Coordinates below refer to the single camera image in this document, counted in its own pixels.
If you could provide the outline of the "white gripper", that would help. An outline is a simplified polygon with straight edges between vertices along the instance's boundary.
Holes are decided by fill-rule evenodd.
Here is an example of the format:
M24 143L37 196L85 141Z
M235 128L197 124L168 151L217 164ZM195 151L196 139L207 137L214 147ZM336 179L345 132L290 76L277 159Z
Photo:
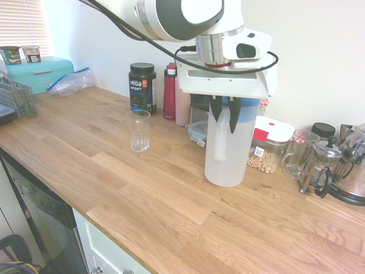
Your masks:
M222 96L229 96L230 132L233 134L241 110L241 98L268 99L277 90L277 68L248 74L232 74L233 71L260 69L275 62L271 54L249 61L233 61L225 74L197 69L177 61L177 76L182 92L212 95L210 108L217 122L222 111Z

